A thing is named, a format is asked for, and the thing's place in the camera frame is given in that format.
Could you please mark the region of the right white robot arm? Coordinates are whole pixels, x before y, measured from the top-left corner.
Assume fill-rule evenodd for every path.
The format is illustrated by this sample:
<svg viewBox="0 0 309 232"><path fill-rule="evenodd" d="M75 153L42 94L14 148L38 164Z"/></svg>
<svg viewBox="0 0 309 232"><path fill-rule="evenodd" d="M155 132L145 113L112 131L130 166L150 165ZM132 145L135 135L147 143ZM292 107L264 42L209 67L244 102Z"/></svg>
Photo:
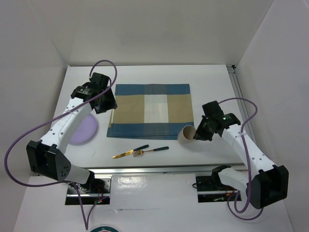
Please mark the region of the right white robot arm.
<svg viewBox="0 0 309 232"><path fill-rule="evenodd" d="M276 165L260 150L246 133L245 123L233 113L225 114L217 101L204 104L202 108L204 115L194 139L211 141L218 134L230 144L248 169L247 174L242 174L229 165L216 167L211 174L212 187L230 186L238 190L238 195L246 195L245 209L249 205L262 209L287 198L287 168Z"/></svg>

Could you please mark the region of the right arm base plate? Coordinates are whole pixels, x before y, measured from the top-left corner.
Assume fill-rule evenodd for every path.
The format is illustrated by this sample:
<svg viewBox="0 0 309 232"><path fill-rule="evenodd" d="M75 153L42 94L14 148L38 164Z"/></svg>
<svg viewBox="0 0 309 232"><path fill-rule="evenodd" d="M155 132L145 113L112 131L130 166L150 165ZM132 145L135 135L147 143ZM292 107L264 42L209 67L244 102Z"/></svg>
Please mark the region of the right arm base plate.
<svg viewBox="0 0 309 232"><path fill-rule="evenodd" d="M196 176L192 187L197 190L199 203L226 202L229 197L233 201L237 193L237 190L230 186L216 186L211 176Z"/></svg>

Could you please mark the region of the beige plastic cup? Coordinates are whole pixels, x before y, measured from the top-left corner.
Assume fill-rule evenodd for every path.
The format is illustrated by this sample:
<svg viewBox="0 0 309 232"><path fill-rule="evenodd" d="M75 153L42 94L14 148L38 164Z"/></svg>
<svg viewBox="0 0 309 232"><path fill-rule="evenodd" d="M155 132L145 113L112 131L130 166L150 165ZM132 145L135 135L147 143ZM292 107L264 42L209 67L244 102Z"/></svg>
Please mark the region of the beige plastic cup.
<svg viewBox="0 0 309 232"><path fill-rule="evenodd" d="M178 142L180 144L186 144L194 141L196 129L191 125L183 127L183 129L178 134Z"/></svg>

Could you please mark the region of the lilac plastic plate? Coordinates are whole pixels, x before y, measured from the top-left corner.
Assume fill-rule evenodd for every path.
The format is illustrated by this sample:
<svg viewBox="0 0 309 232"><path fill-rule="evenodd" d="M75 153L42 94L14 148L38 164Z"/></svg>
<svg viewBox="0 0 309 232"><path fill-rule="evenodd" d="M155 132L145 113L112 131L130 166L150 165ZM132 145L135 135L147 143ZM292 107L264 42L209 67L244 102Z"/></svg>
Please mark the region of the lilac plastic plate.
<svg viewBox="0 0 309 232"><path fill-rule="evenodd" d="M90 140L97 131L98 123L96 118L89 114L80 124L69 144L80 145Z"/></svg>

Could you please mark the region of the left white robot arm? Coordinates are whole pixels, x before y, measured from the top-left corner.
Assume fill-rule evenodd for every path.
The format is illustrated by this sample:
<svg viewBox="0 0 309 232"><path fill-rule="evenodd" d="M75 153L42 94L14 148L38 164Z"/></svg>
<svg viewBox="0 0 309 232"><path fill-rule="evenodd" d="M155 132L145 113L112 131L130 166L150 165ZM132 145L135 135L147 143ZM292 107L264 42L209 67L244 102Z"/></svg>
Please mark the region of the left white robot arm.
<svg viewBox="0 0 309 232"><path fill-rule="evenodd" d="M72 136L92 111L101 114L117 108L112 90L108 89L109 81L108 76L93 73L89 82L72 92L64 112L66 116L57 120L39 141L27 144L26 151L33 172L59 182L74 182L85 193L104 185L103 181L95 178L94 172L71 164L65 152Z"/></svg>

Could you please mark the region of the blue and beige cloth placemat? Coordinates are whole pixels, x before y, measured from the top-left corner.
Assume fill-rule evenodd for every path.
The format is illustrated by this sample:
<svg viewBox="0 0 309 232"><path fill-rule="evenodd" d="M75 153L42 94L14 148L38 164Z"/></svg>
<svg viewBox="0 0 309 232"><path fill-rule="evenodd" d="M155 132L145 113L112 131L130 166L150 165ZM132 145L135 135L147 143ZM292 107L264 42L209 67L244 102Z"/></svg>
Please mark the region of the blue and beige cloth placemat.
<svg viewBox="0 0 309 232"><path fill-rule="evenodd" d="M107 137L176 140L194 125L189 84L117 84Z"/></svg>

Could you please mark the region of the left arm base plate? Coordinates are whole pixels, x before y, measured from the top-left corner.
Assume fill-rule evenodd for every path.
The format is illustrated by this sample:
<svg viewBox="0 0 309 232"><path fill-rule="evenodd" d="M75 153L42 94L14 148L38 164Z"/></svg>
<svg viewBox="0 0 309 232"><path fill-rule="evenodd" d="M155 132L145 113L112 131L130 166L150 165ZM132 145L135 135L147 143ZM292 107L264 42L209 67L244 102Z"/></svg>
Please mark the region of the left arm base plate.
<svg viewBox="0 0 309 232"><path fill-rule="evenodd" d="M96 178L101 179L101 183L98 187L95 187L93 190L87 190L81 187L79 184L76 184L83 205L93 205L97 203L98 205L108 205L110 204L110 191L112 176L111 175L98 175ZM68 185L65 205L79 205L79 198L77 190L73 187L72 184Z"/></svg>

